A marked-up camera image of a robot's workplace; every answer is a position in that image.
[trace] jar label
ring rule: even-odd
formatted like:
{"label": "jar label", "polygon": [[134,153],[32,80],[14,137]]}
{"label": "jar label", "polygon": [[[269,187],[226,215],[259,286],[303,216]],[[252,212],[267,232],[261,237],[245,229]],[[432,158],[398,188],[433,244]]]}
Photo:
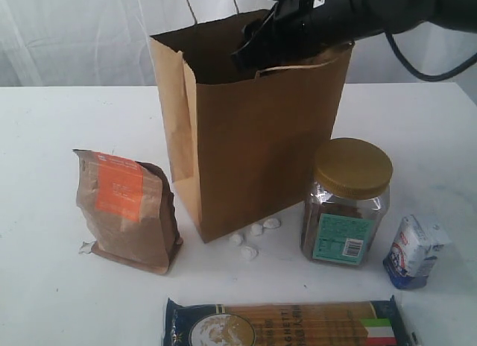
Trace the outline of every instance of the jar label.
{"label": "jar label", "polygon": [[322,214],[313,259],[358,265],[373,231],[369,219]]}

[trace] white curtain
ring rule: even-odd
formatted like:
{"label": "white curtain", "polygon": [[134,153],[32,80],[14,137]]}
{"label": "white curtain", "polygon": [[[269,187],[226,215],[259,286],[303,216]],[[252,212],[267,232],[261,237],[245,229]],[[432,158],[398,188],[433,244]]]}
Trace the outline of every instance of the white curtain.
{"label": "white curtain", "polygon": [[[199,22],[235,13],[233,0],[190,2]],[[237,2],[243,12],[271,6]],[[0,0],[0,86],[153,85],[148,36],[191,24],[186,0]],[[476,36],[431,25],[397,41],[418,69],[434,73],[477,50]],[[477,101],[473,78],[475,68],[458,82]],[[415,79],[379,36],[357,43],[348,81]]]}

